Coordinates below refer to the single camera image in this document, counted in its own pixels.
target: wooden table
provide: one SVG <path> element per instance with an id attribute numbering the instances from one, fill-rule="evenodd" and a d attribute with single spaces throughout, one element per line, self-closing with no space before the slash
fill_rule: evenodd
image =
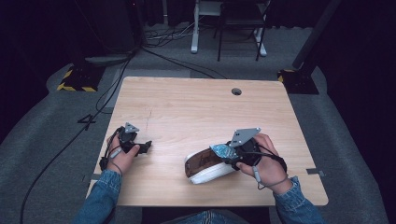
<path id="1" fill-rule="evenodd" d="M 233 95 L 238 88 L 241 95 Z M 211 144 L 232 139 L 236 129 L 261 127 L 299 176 L 303 193 L 315 205 L 328 202 L 303 133 L 280 82 L 204 78 L 127 77 L 123 80 L 106 139 L 125 122 L 140 129 L 135 141 L 152 140 L 148 154 L 135 158 L 124 174 L 119 205 L 257 206 L 274 205 L 269 189 L 233 172 L 202 185 L 184 173 L 184 158 Z M 99 165 L 94 170 L 101 174 Z"/>

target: chair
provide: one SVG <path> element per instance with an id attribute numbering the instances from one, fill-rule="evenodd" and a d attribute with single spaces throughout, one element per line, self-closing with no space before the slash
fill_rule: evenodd
<path id="1" fill-rule="evenodd" d="M 259 60 L 260 49 L 262 47 L 262 40 L 264 37 L 265 30 L 265 13 L 268 7 L 265 9 L 264 13 L 261 13 L 259 6 L 257 5 L 259 1 L 224 1 L 221 4 L 221 12 L 219 16 L 218 27 L 216 28 L 216 32 L 214 34 L 214 38 L 216 38 L 216 34 L 219 30 L 219 53 L 218 53 L 218 62 L 220 61 L 221 54 L 221 42 L 223 36 L 223 30 L 252 30 L 248 38 L 253 36 L 255 29 L 262 28 L 261 40 L 259 43 L 259 47 L 257 50 L 256 61 Z"/>

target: gray carpet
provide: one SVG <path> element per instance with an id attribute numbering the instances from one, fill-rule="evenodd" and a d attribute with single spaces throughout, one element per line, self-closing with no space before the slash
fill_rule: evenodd
<path id="1" fill-rule="evenodd" d="M 164 47 L 150 49 L 202 67 L 215 78 L 276 80 L 276 72 L 291 63 L 310 34 L 309 29 L 267 30 L 268 56 L 255 62 L 253 44 L 229 44 L 217 62 L 213 30 L 203 30 L 197 54 L 190 53 L 191 36 Z M 83 127 L 77 121 L 96 113 L 102 94 L 110 88 L 120 65 L 108 67 L 98 92 L 56 91 L 69 64 L 48 80 L 49 95 L 33 107 L 10 131 L 0 146 L 0 222 L 17 223 L 23 197 L 38 173 Z M 130 70 L 180 71 L 185 67 L 139 51 Z M 191 70 L 191 77 L 207 78 Z M 355 146 L 345 123 L 326 94 L 326 80 L 313 74 L 320 95 L 290 95 L 314 161 L 325 176 L 322 181 L 329 203 L 319 211 L 329 223 L 388 223 L 377 184 Z M 33 188 L 24 209 L 24 223 L 69 223 L 85 199 L 89 176 L 95 166 L 111 115 L 100 114 L 88 131 L 61 154 Z M 140 223 L 141 208 L 121 207 L 117 223 Z M 280 223 L 274 208 L 271 222 Z"/>

